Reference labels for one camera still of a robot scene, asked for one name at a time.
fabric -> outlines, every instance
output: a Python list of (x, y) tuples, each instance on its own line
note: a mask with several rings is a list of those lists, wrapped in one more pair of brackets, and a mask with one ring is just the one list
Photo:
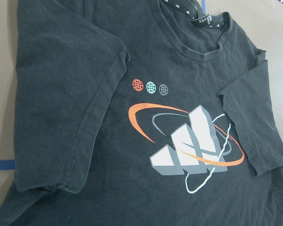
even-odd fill
[(283, 226), (265, 51), (171, 3), (19, 0), (0, 226)]

gray globe icon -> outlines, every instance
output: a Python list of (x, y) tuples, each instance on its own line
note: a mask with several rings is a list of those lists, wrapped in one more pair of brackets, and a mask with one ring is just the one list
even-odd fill
[(159, 93), (163, 96), (168, 94), (168, 87), (165, 84), (159, 86)]
[(151, 94), (155, 93), (156, 91), (156, 85), (151, 81), (147, 83), (146, 88), (147, 88), (147, 91)]

beige surface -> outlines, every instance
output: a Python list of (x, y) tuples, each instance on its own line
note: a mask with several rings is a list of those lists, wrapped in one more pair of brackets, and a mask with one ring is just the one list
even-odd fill
[[(207, 12), (228, 11), (254, 44), (267, 50), (275, 121), (283, 139), (283, 5), (277, 0), (207, 0)], [(0, 160), (13, 159), (17, 0), (0, 0)], [(0, 171), (0, 204), (13, 171)]]

folded sleeve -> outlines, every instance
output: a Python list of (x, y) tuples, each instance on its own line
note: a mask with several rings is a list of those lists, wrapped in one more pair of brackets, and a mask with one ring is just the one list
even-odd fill
[(272, 111), (265, 51), (255, 48), (255, 52), (257, 66), (227, 85), (217, 98), (259, 176), (283, 167), (283, 143)]
[(79, 192), (130, 56), (82, 0), (19, 0), (15, 184)]

blue line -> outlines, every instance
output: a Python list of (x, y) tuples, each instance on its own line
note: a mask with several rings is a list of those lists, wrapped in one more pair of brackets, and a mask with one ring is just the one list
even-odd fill
[(206, 0), (201, 0), (201, 7), (202, 11), (205, 14), (206, 13)]
[(0, 160), (0, 170), (14, 170), (15, 160)]

